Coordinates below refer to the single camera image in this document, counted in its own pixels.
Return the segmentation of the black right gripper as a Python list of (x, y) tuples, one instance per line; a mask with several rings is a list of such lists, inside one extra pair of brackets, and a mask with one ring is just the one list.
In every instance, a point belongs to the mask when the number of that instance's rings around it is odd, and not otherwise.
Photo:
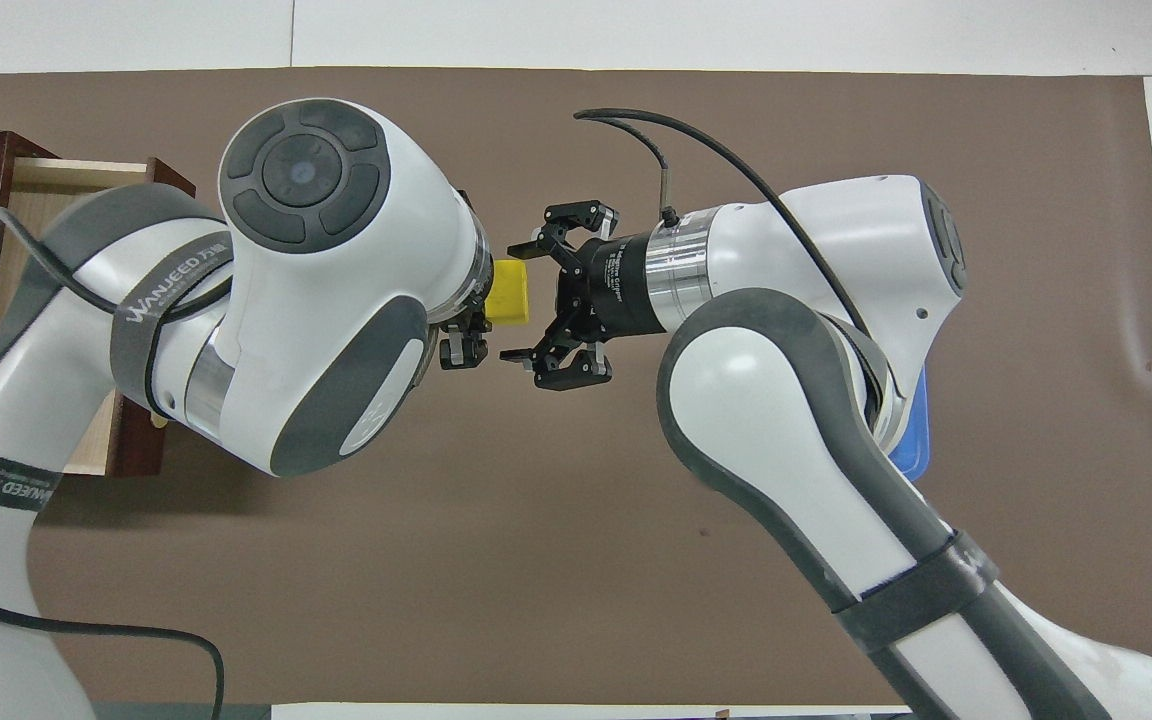
[[(558, 314), (532, 348), (500, 351), (500, 361), (517, 363), (532, 373), (540, 389), (567, 391), (609, 382), (611, 361), (604, 343), (612, 338), (664, 333), (650, 300), (646, 250), (650, 234), (608, 240), (620, 214), (602, 200), (564, 202), (545, 210), (545, 223), (529, 242), (508, 247), (520, 260), (552, 256), (562, 272), (558, 279)], [(589, 240), (579, 251), (564, 242), (567, 232), (584, 228)]]

